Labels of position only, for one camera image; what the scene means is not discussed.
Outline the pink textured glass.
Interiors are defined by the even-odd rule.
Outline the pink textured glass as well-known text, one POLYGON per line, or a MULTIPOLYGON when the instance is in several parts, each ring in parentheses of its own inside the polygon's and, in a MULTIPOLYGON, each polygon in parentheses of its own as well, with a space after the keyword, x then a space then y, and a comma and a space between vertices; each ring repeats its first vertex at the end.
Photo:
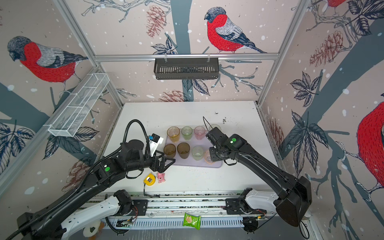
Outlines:
POLYGON ((205 162, 209 165, 212 165, 214 162, 212 161, 211 159, 211 154, 210 154, 210 150, 207 150, 204 154, 204 159, 205 159, 205 162))

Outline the brown textured glass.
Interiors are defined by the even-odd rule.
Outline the brown textured glass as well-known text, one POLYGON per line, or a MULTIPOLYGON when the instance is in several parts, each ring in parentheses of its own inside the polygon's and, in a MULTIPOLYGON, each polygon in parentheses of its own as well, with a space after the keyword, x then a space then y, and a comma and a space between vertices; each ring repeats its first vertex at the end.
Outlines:
POLYGON ((164 153, 165 155, 168 157, 168 158, 172 158, 174 159, 175 158, 175 155, 176 155, 176 146, 173 145, 173 144, 167 144, 165 145, 164 147, 164 153))

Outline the light green textured glass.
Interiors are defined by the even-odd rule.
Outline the light green textured glass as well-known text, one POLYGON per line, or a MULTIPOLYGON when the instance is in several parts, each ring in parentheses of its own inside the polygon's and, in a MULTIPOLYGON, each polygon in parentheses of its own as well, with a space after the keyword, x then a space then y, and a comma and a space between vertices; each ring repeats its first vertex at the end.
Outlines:
POLYGON ((204 157, 204 153, 205 153, 204 148, 201 146, 195 146, 192 149, 192 156, 196 161, 200 161, 204 157))

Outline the olive brown glass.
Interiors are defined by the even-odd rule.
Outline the olive brown glass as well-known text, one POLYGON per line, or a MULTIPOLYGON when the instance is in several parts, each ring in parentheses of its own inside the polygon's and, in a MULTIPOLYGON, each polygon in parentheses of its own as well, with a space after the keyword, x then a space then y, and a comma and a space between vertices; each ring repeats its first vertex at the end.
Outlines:
POLYGON ((177 146, 177 151, 182 159, 187 159, 190 154, 191 147, 188 143, 180 143, 177 146))

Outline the lilac plastic tray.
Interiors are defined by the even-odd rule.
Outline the lilac plastic tray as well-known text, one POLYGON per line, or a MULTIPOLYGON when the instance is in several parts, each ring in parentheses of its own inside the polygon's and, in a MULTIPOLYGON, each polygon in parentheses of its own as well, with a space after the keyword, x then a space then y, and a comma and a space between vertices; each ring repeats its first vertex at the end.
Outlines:
POLYGON ((176 143, 173 143, 173 142, 170 141, 170 139, 167 136, 166 137, 165 145, 173 144, 173 145, 176 146, 176 149, 177 149, 178 144, 180 144, 180 143, 188 143, 190 145, 190 147, 191 147, 191 150, 190 150, 189 157, 187 159, 182 159, 179 156, 178 151, 176 151, 176 155, 175 155, 175 158, 174 158, 176 160, 175 165, 178 165, 178 166, 188 166, 188 167, 202 167, 202 168, 220 168, 222 166, 221 162, 214 162, 212 165, 209 165, 209 164, 207 164, 205 162, 204 157, 200 161, 194 160, 194 158, 192 156, 192 149, 195 146, 203 147, 204 151, 206 152, 213 145, 209 142, 209 140, 207 139, 206 136, 202 140, 197 140, 195 138, 195 134, 194 134, 194 129, 193 128, 192 128, 193 129, 193 136, 192 136, 192 138, 189 141, 186 141, 186 140, 184 140, 183 135, 182 135, 182 128, 179 128, 179 129, 181 131, 180 140, 178 142, 176 142, 176 143))

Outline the pale green frosted glass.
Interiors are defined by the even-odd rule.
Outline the pale green frosted glass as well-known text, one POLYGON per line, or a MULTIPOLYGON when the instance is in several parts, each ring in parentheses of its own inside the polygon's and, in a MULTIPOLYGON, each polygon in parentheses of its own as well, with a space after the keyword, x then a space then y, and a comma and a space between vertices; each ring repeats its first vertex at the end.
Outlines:
POLYGON ((208 128, 208 131, 210 132, 211 130, 213 130, 214 128, 217 128, 218 130, 222 130, 221 126, 217 125, 217 124, 212 124, 212 125, 209 125, 209 128, 208 128))

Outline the pink clear glass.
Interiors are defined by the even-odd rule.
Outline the pink clear glass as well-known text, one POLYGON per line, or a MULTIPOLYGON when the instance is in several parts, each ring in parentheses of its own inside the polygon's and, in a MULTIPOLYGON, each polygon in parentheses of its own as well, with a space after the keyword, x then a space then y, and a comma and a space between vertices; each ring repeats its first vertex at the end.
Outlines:
POLYGON ((194 134, 197 140, 202 140, 206 136, 206 129, 202 126, 197 126, 194 129, 194 134))

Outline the yellow clear glass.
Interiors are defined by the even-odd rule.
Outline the yellow clear glass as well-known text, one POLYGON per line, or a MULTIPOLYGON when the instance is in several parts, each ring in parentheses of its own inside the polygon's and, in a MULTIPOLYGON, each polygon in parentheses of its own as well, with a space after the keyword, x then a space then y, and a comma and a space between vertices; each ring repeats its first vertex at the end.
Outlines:
POLYGON ((171 142, 176 143, 180 140, 181 131, 178 127, 170 127, 167 130, 167 136, 171 142))

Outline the green clear glass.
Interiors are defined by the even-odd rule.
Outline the green clear glass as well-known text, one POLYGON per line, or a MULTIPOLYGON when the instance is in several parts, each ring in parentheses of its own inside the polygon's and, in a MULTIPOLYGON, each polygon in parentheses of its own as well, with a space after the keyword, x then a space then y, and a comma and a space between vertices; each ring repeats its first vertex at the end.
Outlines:
POLYGON ((184 140, 189 141, 193 136, 193 129, 189 126, 185 126, 182 128, 182 135, 184 140))

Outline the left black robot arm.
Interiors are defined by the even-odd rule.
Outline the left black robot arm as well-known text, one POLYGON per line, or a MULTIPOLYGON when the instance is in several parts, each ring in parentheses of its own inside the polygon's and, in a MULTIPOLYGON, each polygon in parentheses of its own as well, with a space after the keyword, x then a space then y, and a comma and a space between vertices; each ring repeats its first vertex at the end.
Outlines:
POLYGON ((22 234, 24 240, 65 240, 105 217, 137 214, 138 210, 125 190, 119 190, 83 211, 79 208, 116 182, 128 179, 128 172, 143 172, 149 168, 164 173, 175 161, 157 151, 157 143, 150 138, 145 143, 140 140, 123 142, 117 150, 95 163, 74 189, 36 213, 19 216, 18 229, 8 239, 22 234))

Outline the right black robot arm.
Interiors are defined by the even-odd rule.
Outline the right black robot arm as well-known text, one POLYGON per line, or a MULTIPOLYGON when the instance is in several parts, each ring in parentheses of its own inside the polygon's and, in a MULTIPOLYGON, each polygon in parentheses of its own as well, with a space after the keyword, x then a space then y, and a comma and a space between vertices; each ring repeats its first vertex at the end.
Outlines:
POLYGON ((312 204, 311 183, 307 178, 296 178, 275 166, 237 134, 227 137, 213 128, 207 133, 207 139, 213 145, 212 161, 231 159, 249 168, 277 194, 278 198, 273 201, 277 214, 289 225, 300 226, 312 204))

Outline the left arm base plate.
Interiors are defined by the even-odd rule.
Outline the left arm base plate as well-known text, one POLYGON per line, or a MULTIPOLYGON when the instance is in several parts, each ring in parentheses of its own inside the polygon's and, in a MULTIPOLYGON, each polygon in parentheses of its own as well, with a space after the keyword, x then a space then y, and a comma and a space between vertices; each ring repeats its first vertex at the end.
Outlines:
POLYGON ((129 216, 145 216, 148 208, 148 200, 133 200, 129 216))

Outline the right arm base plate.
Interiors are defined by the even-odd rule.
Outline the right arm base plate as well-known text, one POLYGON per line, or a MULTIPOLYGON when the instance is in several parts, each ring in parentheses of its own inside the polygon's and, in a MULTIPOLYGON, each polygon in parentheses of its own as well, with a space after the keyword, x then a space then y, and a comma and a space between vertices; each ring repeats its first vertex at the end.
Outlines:
POLYGON ((223 209, 227 215, 266 215, 267 211, 263 209, 252 209, 240 199, 225 199, 223 209))

